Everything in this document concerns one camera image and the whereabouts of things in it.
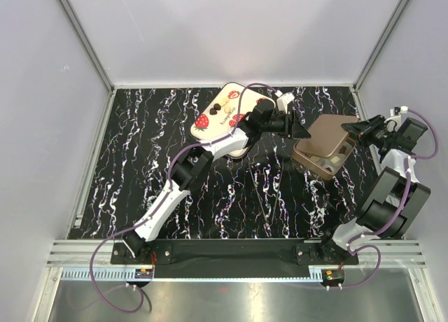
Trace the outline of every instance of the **strawberry tin box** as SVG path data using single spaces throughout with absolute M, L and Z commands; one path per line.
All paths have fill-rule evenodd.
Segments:
M 226 84 L 191 126 L 191 135 L 198 140 L 210 140 L 230 131 L 236 121 L 241 120 L 246 113 L 252 111 L 260 99 L 269 99 L 275 104 L 273 99 L 247 89 L 244 91 L 241 109 L 237 115 L 239 96 L 243 89 L 244 86 L 237 83 Z M 249 148 L 235 150 L 228 156 L 241 158 L 248 150 Z

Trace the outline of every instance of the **metal frame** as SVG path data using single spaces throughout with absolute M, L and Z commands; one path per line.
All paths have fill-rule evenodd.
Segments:
M 409 269 L 408 272 L 424 321 L 443 321 L 428 269 Z
M 146 267 L 145 271 L 152 272 L 152 267 Z M 93 275 L 97 281 L 148 282 L 137 276 L 135 267 L 98 267 Z M 89 267 L 64 267 L 61 280 L 91 281 Z
M 323 83 L 269 83 L 273 88 L 289 88 L 289 87 L 298 87 L 298 86 L 342 86 L 342 87 L 352 87 L 353 83 L 332 83 L 332 84 L 323 84 Z M 176 89 L 187 89 L 187 88 L 221 88 L 224 84 L 222 83 L 193 83 L 193 84 L 181 84 L 176 85 Z M 172 89 L 173 85 L 161 84 L 161 85 L 153 85 L 153 84 L 118 84 L 115 85 L 114 89 Z
M 379 40 L 375 47 L 373 48 L 372 53 L 369 56 L 369 59 L 367 60 L 367 63 L 365 64 L 363 70 L 361 71 L 358 79 L 354 83 L 354 87 L 359 90 L 361 86 L 363 86 L 364 81 L 368 74 L 370 73 L 370 70 L 372 69 L 373 65 L 377 61 L 377 58 L 381 51 L 383 50 L 383 47 L 386 45 L 387 40 L 389 39 L 390 35 L 392 34 L 392 31 L 395 29 L 398 21 L 400 20 L 401 16 L 403 15 L 407 5 L 409 4 L 411 0 L 399 0 L 397 3 L 397 6 L 393 10 L 392 16 L 387 22 L 385 28 L 383 29 L 383 32 L 381 33 L 381 36 L 379 37 Z
M 100 239 L 57 240 L 48 257 L 47 267 L 88 267 L 90 257 L 96 249 Z M 94 267 L 120 268 L 122 265 L 111 264 L 113 241 L 106 242 L 96 255 Z M 414 240 L 378 240 L 371 241 L 381 251 L 381 268 L 425 268 L 425 260 L 421 254 L 420 246 Z M 362 250 L 359 254 L 359 263 L 363 267 L 375 267 L 377 252 Z M 345 265 L 346 268 L 358 268 L 359 265 Z M 151 268 L 151 265 L 130 265 L 129 268 Z M 313 265 L 311 268 L 332 268 L 328 265 Z
M 108 74 L 106 73 L 106 70 L 104 69 L 102 63 L 100 62 L 95 52 L 95 49 L 92 47 L 92 44 L 89 41 L 89 38 L 84 32 L 83 26 L 81 25 L 78 16 L 76 15 L 75 10 L 73 9 L 73 6 L 70 3 L 70 0 L 57 0 L 57 1 L 59 2 L 62 10 L 65 12 L 67 19 L 69 19 L 71 27 L 75 31 L 75 34 L 78 37 L 81 45 L 83 46 L 84 51 L 87 53 L 87 56 L 92 62 L 92 66 L 94 67 L 99 78 L 101 79 L 101 82 L 103 83 L 107 92 L 111 93 L 113 91 L 113 83 L 111 82 Z
M 98 128 L 97 131 L 95 132 L 90 159 L 85 166 L 82 183 L 76 196 L 76 202 L 75 206 L 73 207 L 73 212 L 71 215 L 71 220 L 69 222 L 69 227 L 66 232 L 66 237 L 69 236 L 70 230 L 72 228 L 78 228 L 81 225 L 81 221 L 83 219 L 83 214 L 85 210 L 85 204 L 87 202 L 87 197 L 89 195 L 90 185 L 92 184 L 93 175 L 95 173 L 95 167 L 97 166 L 99 152 L 101 150 L 101 146 L 103 143 L 104 134 L 106 133 L 107 123 L 111 115 L 116 92 L 117 90 L 113 90 L 110 93 L 106 101 L 106 104 L 104 105 L 104 109 L 101 114 L 101 118 L 99 120 Z
M 52 267 L 44 275 L 45 284 L 41 291 L 41 296 L 36 305 L 31 321 L 34 322 L 47 322 L 50 318 L 51 309 L 53 308 L 53 302 L 56 298 L 56 292 L 61 280 L 62 268 Z

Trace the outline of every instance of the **white wall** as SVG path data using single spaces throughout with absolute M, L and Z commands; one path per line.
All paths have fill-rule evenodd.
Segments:
M 0 0 L 0 308 L 28 321 L 106 91 L 56 0 Z
M 419 180 L 432 194 L 409 230 L 421 242 L 426 264 L 444 315 L 448 317 L 448 6 L 446 0 L 412 0 L 361 88 L 369 116 L 387 114 L 394 105 L 407 105 L 434 123 L 440 152 L 416 165 Z M 432 153 L 425 134 L 417 153 Z
M 115 84 L 352 83 L 398 0 L 71 0 Z

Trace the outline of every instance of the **brown box lid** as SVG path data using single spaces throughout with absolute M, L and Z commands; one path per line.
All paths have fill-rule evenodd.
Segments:
M 356 123 L 354 115 L 320 115 L 308 129 L 309 139 L 301 139 L 295 145 L 295 150 L 307 155 L 329 158 L 340 147 L 349 133 L 341 127 L 344 123 Z

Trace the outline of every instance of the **red strawberry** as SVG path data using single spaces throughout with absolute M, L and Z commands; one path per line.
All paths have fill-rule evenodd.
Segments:
M 233 117 L 232 117 L 232 119 L 233 120 L 235 120 L 235 121 L 237 121 L 237 119 L 238 119 L 238 121 L 240 121 L 242 118 L 244 118 L 244 114 L 239 114 L 238 116 L 235 114 Z
M 239 91 L 230 91 L 228 98 L 229 99 L 235 99 L 239 97 Z
M 203 131 L 209 126 L 209 119 L 205 114 L 201 114 L 195 121 L 196 130 Z

